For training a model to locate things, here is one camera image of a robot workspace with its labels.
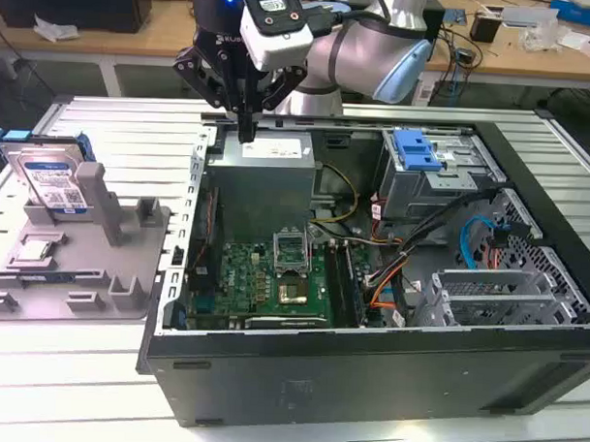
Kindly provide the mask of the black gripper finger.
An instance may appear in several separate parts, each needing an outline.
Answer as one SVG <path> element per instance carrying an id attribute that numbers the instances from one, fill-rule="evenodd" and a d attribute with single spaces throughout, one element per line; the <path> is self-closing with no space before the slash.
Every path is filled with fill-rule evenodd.
<path id="1" fill-rule="evenodd" d="M 239 71 L 229 47 L 201 52 L 196 47 L 182 49 L 173 69 L 213 108 L 223 108 L 238 128 L 238 140 L 247 142 L 248 114 L 244 83 L 246 73 Z"/>
<path id="2" fill-rule="evenodd" d="M 258 115 L 263 111 L 273 111 L 291 92 L 304 81 L 307 68 L 288 66 L 278 73 L 276 78 L 264 84 L 270 77 L 269 72 L 258 72 L 251 65 L 248 80 L 247 142 L 252 142 L 258 128 Z"/>

